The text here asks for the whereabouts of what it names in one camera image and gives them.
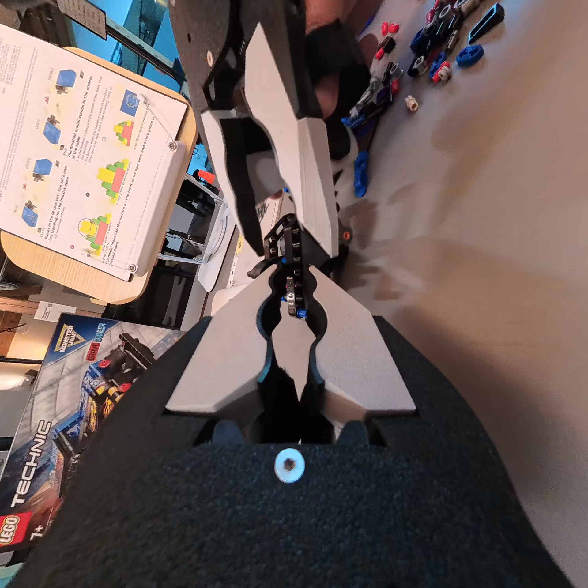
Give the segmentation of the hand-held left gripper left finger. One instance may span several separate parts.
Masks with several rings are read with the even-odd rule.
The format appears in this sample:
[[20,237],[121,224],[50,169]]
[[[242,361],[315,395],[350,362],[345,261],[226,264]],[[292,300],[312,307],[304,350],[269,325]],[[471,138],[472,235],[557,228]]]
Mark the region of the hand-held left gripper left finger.
[[281,315],[284,266],[271,266],[208,322],[166,409],[252,427],[261,443],[298,443],[294,380],[278,364],[272,334]]

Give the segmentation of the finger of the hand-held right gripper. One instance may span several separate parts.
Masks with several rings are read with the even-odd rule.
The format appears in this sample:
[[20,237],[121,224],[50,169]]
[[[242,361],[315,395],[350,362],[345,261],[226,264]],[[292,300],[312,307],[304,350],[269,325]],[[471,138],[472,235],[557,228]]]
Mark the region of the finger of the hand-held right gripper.
[[339,249],[334,184],[326,125],[307,115],[296,94],[289,49],[273,48],[279,37],[256,24],[245,53],[245,99],[267,133],[298,221],[328,257]]
[[263,256],[256,207],[286,186],[272,143],[254,119],[235,111],[210,109],[200,114],[200,122],[224,201],[246,242]]

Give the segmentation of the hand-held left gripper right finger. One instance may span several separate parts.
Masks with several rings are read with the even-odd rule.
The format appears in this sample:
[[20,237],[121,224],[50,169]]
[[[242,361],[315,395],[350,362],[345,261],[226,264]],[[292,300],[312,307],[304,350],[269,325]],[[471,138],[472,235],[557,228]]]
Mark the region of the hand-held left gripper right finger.
[[302,443],[331,443],[336,424],[413,416],[415,402],[371,312],[315,266],[305,287],[315,338],[300,399]]

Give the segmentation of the lego motor chassis assembly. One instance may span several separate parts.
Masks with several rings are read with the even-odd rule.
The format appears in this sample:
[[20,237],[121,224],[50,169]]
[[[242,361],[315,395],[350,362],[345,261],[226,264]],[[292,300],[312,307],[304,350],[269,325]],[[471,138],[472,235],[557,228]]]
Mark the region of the lego motor chassis assembly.
[[[281,217],[274,227],[266,234],[263,239],[264,258],[254,266],[250,272],[248,272],[249,277],[253,279],[257,278],[267,268],[277,263],[280,263],[283,268],[285,268],[285,271],[287,271],[286,266],[283,263],[283,261],[285,261],[283,258],[283,230],[287,215]],[[310,233],[302,229],[299,225],[301,231],[303,274],[305,268],[312,265],[327,275],[332,281],[337,282],[341,278],[345,261],[349,255],[349,246],[353,240],[353,232],[349,227],[343,225],[339,219],[337,220],[337,227],[339,233],[339,252],[335,257],[330,257]]]

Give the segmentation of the black bent lego beam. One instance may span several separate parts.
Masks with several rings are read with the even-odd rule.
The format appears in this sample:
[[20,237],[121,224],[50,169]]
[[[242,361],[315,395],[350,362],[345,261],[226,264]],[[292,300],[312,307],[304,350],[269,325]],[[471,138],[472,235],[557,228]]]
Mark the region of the black bent lego beam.
[[288,313],[296,318],[296,310],[306,310],[303,287],[303,259],[301,231],[294,214],[286,216],[283,230],[284,254],[283,261],[286,266],[286,290],[285,300],[288,305]]

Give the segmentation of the lego instruction booklet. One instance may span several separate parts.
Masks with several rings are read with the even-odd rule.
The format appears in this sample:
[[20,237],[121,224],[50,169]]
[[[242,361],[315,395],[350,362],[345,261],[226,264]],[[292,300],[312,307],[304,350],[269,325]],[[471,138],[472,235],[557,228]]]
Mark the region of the lego instruction booklet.
[[[261,214],[262,236],[265,236],[281,217],[282,203],[283,199],[273,200],[270,198],[261,205],[259,212]],[[220,282],[224,288],[218,290],[212,299],[212,315],[254,280],[248,276],[248,272],[262,260],[262,257],[255,254],[241,234],[238,235],[236,245],[229,248],[229,275]]]

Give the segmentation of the blue curved lego panel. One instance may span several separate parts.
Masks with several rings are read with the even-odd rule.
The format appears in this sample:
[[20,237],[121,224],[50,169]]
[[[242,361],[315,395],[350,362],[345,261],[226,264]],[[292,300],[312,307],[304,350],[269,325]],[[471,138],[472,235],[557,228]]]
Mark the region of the blue curved lego panel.
[[363,198],[366,195],[369,178],[368,178],[369,151],[360,151],[354,161],[354,195],[357,198]]

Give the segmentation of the pile of small lego pins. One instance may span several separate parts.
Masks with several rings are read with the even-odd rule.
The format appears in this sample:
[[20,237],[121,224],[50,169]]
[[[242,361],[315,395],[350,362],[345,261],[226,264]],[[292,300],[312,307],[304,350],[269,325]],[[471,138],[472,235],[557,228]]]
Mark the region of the pile of small lego pins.
[[357,138],[365,135],[393,104],[400,91],[402,76],[403,70],[399,64],[389,62],[382,76],[371,77],[367,90],[350,110],[349,115],[341,118],[342,124]]

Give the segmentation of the lego set box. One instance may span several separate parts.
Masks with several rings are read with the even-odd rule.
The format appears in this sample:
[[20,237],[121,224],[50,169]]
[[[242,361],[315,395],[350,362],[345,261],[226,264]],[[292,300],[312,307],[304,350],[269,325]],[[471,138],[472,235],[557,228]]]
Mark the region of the lego set box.
[[37,545],[115,405],[181,330],[63,313],[1,475],[1,553]]

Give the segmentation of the person's right hand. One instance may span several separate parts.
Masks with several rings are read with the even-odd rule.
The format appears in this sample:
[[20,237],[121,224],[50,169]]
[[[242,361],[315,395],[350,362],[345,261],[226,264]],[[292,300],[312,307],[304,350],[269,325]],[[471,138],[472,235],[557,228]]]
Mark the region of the person's right hand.
[[[306,34],[333,22],[346,24],[356,38],[378,13],[383,1],[306,1]],[[324,120],[332,117],[339,103],[341,72],[331,72],[315,83]]]

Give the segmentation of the instruction sheet board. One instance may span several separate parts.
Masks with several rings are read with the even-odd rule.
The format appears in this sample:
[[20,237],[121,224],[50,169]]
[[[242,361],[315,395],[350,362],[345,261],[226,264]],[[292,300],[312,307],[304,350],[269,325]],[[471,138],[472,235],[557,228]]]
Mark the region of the instruction sheet board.
[[138,298],[196,137],[179,93],[1,25],[1,246],[18,267]]

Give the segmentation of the white paper label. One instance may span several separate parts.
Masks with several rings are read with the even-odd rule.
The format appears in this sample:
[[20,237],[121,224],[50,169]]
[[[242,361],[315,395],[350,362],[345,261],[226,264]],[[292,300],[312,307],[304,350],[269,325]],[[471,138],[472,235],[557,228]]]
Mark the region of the white paper label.
[[34,320],[56,323],[64,313],[75,314],[75,306],[62,305],[55,302],[39,301],[38,307],[34,314]]

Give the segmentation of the cluster of red blue connectors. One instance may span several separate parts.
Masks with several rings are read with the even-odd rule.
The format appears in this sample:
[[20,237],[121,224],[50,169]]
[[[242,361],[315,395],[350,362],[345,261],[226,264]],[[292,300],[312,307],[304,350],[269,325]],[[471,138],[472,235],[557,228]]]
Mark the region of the cluster of red blue connectors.
[[[423,27],[415,33],[410,43],[413,58],[407,68],[407,75],[419,77],[427,74],[434,83],[444,81],[450,74],[449,58],[459,43],[462,26],[480,5],[480,1],[435,1],[426,13]],[[505,10],[499,2],[481,17],[469,31],[466,45],[454,58],[458,67],[470,68],[481,60],[484,49],[477,41],[500,25],[504,17]],[[377,63],[386,61],[386,65],[378,66],[371,80],[383,86],[396,84],[405,73],[391,58],[398,31],[398,24],[382,23],[382,39],[374,59]]]

